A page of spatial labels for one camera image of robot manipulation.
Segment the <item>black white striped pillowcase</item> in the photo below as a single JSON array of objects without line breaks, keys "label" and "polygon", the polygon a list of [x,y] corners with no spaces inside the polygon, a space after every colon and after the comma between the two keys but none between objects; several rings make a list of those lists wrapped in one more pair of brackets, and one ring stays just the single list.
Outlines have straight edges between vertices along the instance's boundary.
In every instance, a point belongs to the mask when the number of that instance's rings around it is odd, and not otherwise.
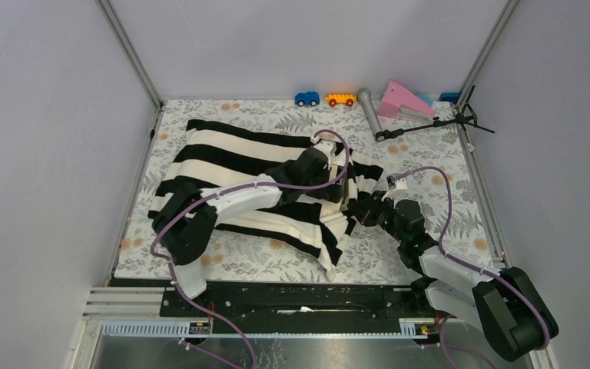
[{"label": "black white striped pillowcase", "polygon": [[[187,144],[180,150],[160,182],[147,216],[154,217],[171,195],[192,184],[198,189],[217,188],[248,181],[287,160],[295,160],[311,146],[305,136],[254,132],[218,121],[192,119],[187,123]],[[343,147],[331,169],[334,178],[343,165]],[[349,179],[351,201],[362,200],[376,189],[383,166],[358,151],[350,151],[344,177]],[[218,225],[221,231],[271,238],[315,257],[328,281],[343,254],[356,220],[338,201],[318,200],[303,194],[297,201],[274,208],[250,211]]]}]

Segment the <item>yellow white pillow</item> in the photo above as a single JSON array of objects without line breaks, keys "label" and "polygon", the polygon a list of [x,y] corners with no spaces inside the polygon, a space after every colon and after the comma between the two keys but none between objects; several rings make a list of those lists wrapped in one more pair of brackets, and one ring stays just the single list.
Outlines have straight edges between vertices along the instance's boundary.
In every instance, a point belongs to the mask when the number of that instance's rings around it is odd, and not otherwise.
[{"label": "yellow white pillow", "polygon": [[339,189],[340,189],[340,199],[338,201],[338,208],[339,211],[343,211],[346,208],[346,204],[349,201],[349,197],[350,197],[350,190],[349,190],[349,179],[347,177],[344,177],[343,180],[339,183]]}]

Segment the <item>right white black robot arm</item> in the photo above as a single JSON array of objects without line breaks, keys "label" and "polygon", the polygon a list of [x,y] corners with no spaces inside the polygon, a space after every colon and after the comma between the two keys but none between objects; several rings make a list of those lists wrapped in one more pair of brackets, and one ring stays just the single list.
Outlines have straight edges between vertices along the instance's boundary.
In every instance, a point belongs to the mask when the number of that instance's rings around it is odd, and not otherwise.
[{"label": "right white black robot arm", "polygon": [[529,276],[520,268],[483,269],[442,253],[426,232],[419,203],[395,202],[377,191],[352,201],[349,213],[366,227],[377,226],[397,241],[404,265],[420,275],[409,304],[422,317],[449,313],[480,330],[490,347],[513,362],[544,348],[559,325]]}]

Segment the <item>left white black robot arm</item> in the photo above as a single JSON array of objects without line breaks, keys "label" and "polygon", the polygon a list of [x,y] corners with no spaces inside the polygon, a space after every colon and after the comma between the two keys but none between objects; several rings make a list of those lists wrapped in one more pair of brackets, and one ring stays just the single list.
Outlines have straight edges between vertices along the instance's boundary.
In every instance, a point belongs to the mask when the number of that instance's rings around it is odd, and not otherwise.
[{"label": "left white black robot arm", "polygon": [[289,204],[303,194],[335,184],[347,172],[350,153],[335,178],[330,169],[336,145],[321,141],[295,160],[287,160],[239,184],[198,189],[187,184],[173,193],[154,217],[156,238],[151,253],[168,262],[178,306],[190,316],[207,308],[207,282],[201,265],[213,230],[221,223],[250,211]]}]

